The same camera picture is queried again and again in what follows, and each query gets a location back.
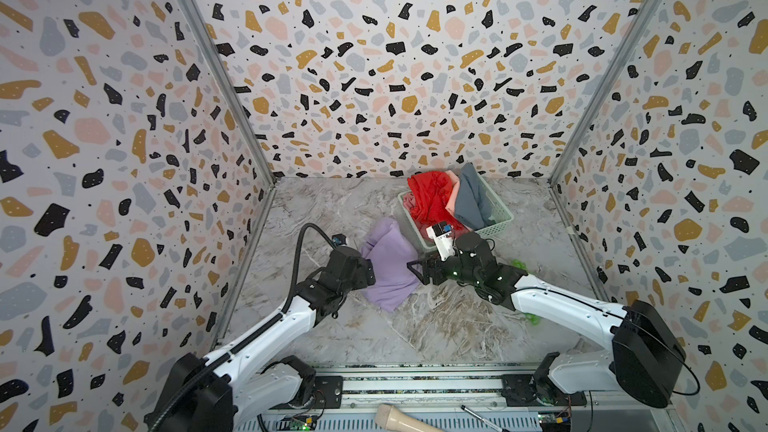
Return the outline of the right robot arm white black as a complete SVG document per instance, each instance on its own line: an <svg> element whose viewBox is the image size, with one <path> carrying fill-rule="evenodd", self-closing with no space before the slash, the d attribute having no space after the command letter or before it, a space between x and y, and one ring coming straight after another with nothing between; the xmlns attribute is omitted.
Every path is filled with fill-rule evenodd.
<svg viewBox="0 0 768 432"><path fill-rule="evenodd" d="M424 285L452 280L482 300L557 323L598 345L595 352L547 354L526 382L508 388L512 402L559 406L578 394L622 391L652 408L665 408L685 368L686 355L653 305L589 298L551 285L520 266L503 264L488 240L466 233L410 261Z"/></svg>

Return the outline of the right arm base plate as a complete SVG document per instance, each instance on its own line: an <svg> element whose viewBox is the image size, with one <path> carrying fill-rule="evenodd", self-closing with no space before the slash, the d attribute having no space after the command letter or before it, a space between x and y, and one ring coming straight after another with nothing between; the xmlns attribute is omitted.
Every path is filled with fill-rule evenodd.
<svg viewBox="0 0 768 432"><path fill-rule="evenodd" d="M501 396L508 407L568 405L586 406L583 392L566 394L558 389L548 377L535 374L505 374L501 376Z"/></svg>

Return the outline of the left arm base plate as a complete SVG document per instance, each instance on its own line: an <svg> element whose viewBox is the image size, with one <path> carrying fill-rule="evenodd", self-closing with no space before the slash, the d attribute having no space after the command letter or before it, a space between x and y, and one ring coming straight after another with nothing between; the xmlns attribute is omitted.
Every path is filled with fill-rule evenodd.
<svg viewBox="0 0 768 432"><path fill-rule="evenodd" d="M297 396L287 403L275 405L269 412L287 410L299 412L309 409L340 409L344 392L344 378L341 375L321 375L311 382L302 384Z"/></svg>

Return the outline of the mint green plastic basket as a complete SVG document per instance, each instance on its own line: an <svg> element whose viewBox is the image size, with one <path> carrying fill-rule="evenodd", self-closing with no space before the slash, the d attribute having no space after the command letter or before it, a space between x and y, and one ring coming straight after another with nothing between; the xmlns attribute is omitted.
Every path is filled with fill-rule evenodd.
<svg viewBox="0 0 768 432"><path fill-rule="evenodd" d="M495 238L505 232L507 226L512 223L514 214L490 186L484 175L479 176L479 182L490 203L492 211L490 219L492 224L488 227L479 229L478 234L482 238ZM410 194L409 190L403 190L397 195L397 206L404 214L404 218L399 219L399 222L404 226L403 233L412 240L412 243L417 249L427 252L435 251L437 249L436 245L429 238L422 236L419 225L412 219L409 210L405 206L404 200L408 194Z"/></svg>

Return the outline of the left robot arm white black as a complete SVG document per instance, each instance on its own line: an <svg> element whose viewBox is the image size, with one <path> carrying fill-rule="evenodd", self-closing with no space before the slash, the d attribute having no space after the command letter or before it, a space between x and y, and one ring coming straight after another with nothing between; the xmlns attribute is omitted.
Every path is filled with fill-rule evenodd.
<svg viewBox="0 0 768 432"><path fill-rule="evenodd" d="M370 260L346 245L333 246L325 266L304 280L292 279L285 303L270 316L204 357L178 359L144 418L148 429L233 431L277 405L306 407L315 370L277 353L323 319L337 317L350 292L374 283Z"/></svg>

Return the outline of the lilac t shirt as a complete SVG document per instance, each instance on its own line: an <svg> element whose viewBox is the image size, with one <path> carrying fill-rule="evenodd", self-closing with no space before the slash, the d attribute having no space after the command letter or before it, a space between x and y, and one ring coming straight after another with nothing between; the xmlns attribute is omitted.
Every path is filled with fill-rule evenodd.
<svg viewBox="0 0 768 432"><path fill-rule="evenodd" d="M395 219L380 219L366 236L360 252L371 261L375 276L375 284L365 288L363 296L384 311L395 311L421 284L407 268L419 254Z"/></svg>

